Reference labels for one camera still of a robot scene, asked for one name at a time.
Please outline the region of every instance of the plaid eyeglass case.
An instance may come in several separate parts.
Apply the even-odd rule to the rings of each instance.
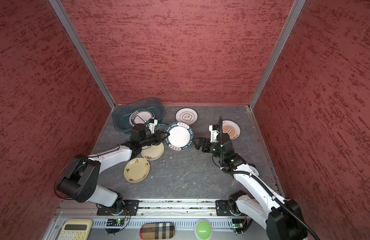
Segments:
[[[171,222],[146,223],[140,229],[140,238],[169,239],[174,236],[174,224]]]

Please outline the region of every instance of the yellow plate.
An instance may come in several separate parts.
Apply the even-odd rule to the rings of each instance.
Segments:
[[[132,160],[124,168],[124,177],[128,182],[139,182],[144,180],[150,171],[148,160],[137,157]]]
[[[141,156],[146,160],[156,160],[162,156],[164,151],[163,143],[161,142],[159,145],[152,145],[150,147],[145,147],[141,151]]]

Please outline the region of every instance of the calculator display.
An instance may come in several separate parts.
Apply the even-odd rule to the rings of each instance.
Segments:
[[[66,224],[64,230],[86,230],[87,225],[82,224]]]

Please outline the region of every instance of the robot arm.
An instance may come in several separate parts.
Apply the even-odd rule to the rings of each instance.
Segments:
[[[233,215],[244,213],[252,218],[266,230],[270,240],[305,239],[307,230],[300,222],[303,222],[303,217],[299,205],[294,200],[287,201],[255,175],[250,163],[235,153],[229,135],[222,132],[219,135],[222,118],[220,124],[221,126],[219,124],[209,126],[210,139],[199,138],[198,143],[194,141],[194,144],[197,150],[201,148],[203,152],[210,152],[217,157],[222,156],[221,170],[231,174],[255,198],[251,199],[242,191],[232,194],[228,204],[231,213]]]
[[[56,189],[77,202],[100,204],[114,215],[122,213],[124,206],[122,195],[97,185],[98,175],[111,166],[135,158],[142,147],[160,144],[169,136],[163,131],[154,132],[157,120],[150,119],[147,125],[134,125],[130,141],[112,150],[89,156],[82,154],[75,156],[74,161],[67,165]]]

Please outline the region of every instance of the red wall panel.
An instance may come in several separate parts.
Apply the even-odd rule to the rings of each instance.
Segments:
[[[370,239],[370,1],[307,1],[255,116],[321,239]]]
[[[116,103],[248,104],[293,0],[62,0]]]
[[[0,1],[0,239],[40,239],[110,108],[46,0]]]

